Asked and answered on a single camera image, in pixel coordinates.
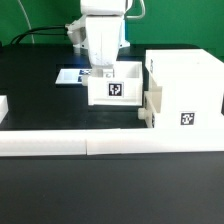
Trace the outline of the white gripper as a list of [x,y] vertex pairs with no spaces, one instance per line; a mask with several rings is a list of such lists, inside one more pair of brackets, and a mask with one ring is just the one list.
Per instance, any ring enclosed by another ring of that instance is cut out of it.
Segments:
[[87,16],[88,55],[93,68],[112,69],[118,55],[122,18]]

